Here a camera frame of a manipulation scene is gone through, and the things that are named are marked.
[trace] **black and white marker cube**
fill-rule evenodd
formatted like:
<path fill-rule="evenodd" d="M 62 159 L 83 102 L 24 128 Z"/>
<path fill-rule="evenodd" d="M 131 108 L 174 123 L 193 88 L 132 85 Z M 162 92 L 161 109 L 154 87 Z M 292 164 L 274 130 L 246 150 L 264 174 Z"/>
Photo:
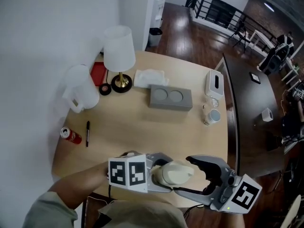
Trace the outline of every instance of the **black and white marker cube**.
<path fill-rule="evenodd" d="M 232 195 L 219 211 L 247 214 L 256 202 L 261 190 L 262 187 L 245 174 L 240 184 L 234 188 Z"/>
<path fill-rule="evenodd" d="M 146 155 L 109 159 L 109 184 L 115 187 L 148 192 Z"/>

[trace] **beige shirt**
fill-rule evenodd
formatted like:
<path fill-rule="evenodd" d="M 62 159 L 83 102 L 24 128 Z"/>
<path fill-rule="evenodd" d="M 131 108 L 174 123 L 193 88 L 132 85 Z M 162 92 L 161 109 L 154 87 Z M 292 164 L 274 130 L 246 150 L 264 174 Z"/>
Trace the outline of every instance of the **beige shirt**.
<path fill-rule="evenodd" d="M 114 201 L 99 210 L 111 221 L 104 228 L 186 228 L 182 212 L 160 202 Z M 41 195 L 29 210 L 23 228 L 72 228 L 77 214 L 55 192 Z"/>

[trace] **wooden table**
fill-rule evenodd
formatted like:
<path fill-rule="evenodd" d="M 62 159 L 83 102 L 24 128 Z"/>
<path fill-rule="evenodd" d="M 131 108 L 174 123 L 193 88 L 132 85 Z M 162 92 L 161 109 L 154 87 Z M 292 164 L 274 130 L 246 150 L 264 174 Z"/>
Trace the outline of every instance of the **wooden table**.
<path fill-rule="evenodd" d="M 268 77 L 247 65 L 243 60 L 224 55 L 216 70 L 228 76 L 234 110 L 236 147 L 235 169 L 239 175 L 251 178 L 270 174 L 284 167 L 284 150 L 268 151 L 269 133 L 281 135 L 281 124 L 276 99 Z M 260 78 L 253 82 L 249 73 Z M 261 113 L 269 108 L 273 120 L 262 121 Z"/>
<path fill-rule="evenodd" d="M 85 170 L 110 157 L 120 156 L 130 150 L 141 153 L 163 152 L 174 160 L 189 155 L 206 154 L 227 161 L 228 134 L 226 104 L 219 101 L 220 122 L 206 127 L 201 120 L 201 109 L 205 97 L 205 79 L 209 69 L 180 59 L 150 52 L 136 52 L 135 66 L 125 72 L 134 77 L 137 69 L 159 69 L 169 78 L 169 85 L 191 89 L 193 108 L 189 112 L 152 109 L 148 107 L 148 89 L 133 87 L 124 94 L 114 91 L 101 96 L 97 106 L 80 114 L 69 112 L 65 126 L 86 136 L 86 122 L 90 121 L 89 147 L 82 141 L 74 145 L 60 139 L 53 162 L 53 173 L 64 177 Z M 115 73 L 109 73 L 109 80 Z M 209 183 L 205 173 L 197 166 L 195 175 L 183 187 L 203 190 Z M 107 196 L 108 183 L 96 193 Z M 195 202 L 170 194 L 140 194 L 113 187 L 111 197 L 121 200 L 160 200 L 176 207 L 190 207 Z"/>

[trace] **pen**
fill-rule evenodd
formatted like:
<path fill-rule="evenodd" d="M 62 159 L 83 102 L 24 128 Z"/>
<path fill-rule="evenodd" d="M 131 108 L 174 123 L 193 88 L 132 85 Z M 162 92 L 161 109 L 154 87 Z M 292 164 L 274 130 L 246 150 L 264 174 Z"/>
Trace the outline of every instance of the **pen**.
<path fill-rule="evenodd" d="M 86 147 L 89 147 L 89 132 L 90 132 L 90 122 L 86 123 Z"/>

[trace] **lamp base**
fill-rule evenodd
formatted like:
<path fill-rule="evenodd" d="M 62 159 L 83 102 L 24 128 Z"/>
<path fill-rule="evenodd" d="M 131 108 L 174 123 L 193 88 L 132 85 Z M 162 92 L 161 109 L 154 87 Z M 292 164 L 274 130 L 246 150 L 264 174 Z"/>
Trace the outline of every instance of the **lamp base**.
<path fill-rule="evenodd" d="M 132 79 L 126 74 L 119 73 L 111 82 L 112 89 L 118 93 L 125 93 L 132 88 Z"/>

